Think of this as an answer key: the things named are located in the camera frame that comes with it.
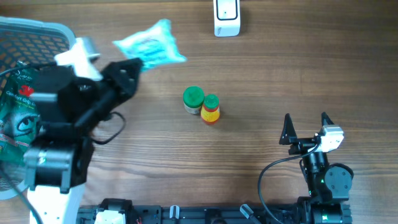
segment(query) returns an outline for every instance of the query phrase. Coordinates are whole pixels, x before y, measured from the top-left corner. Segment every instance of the green bag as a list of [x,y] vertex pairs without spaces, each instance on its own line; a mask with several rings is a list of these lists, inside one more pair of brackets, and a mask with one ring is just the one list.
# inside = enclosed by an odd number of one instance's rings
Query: green bag
[[36,69],[16,71],[0,96],[0,161],[23,163],[23,155],[39,133],[40,116],[30,100]]

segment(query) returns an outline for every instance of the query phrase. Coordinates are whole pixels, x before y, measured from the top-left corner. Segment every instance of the green bottle cap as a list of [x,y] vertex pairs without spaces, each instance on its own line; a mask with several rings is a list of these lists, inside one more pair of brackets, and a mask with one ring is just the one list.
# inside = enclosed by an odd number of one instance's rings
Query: green bottle cap
[[214,94],[205,97],[205,106],[210,110],[216,109],[219,103],[218,97]]
[[191,86],[185,90],[183,99],[185,105],[189,108],[198,108],[203,104],[203,100],[205,100],[205,93],[200,87]]

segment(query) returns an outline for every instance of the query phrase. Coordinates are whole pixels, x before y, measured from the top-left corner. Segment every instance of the bottle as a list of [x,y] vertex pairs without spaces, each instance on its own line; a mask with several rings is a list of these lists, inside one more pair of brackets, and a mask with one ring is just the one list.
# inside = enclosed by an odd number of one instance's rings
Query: bottle
[[214,94],[207,95],[200,116],[206,124],[215,124],[220,118],[220,101]]
[[188,113],[200,113],[201,106],[205,100],[205,93],[200,87],[188,87],[183,94],[184,107]]

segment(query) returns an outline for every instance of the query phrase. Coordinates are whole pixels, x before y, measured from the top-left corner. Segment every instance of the wooden table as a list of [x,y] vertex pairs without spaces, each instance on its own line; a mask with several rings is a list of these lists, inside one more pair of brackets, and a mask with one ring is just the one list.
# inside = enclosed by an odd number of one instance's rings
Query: wooden table
[[[187,63],[142,75],[138,94],[117,108],[126,130],[97,147],[82,204],[106,197],[136,205],[259,203],[260,170],[287,157],[278,145],[284,115],[299,137],[320,129],[326,111],[345,131],[329,153],[355,172],[350,204],[355,223],[398,218],[398,14],[393,3],[351,1],[243,1],[238,37],[216,38],[210,1],[3,6],[0,14],[65,24],[94,38],[98,68],[124,57],[112,44],[161,18]],[[214,126],[188,114],[186,87],[220,98]],[[97,138],[118,129],[115,119]],[[298,161],[268,172],[268,202],[308,195]],[[1,223],[28,223],[18,198],[0,202]]]

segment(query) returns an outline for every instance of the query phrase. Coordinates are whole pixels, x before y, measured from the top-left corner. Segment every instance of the red label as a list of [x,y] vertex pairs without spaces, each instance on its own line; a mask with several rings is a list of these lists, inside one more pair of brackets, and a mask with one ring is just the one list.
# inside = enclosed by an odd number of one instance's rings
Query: red label
[[30,97],[33,94],[34,89],[27,85],[22,85],[21,89],[19,90],[19,94]]

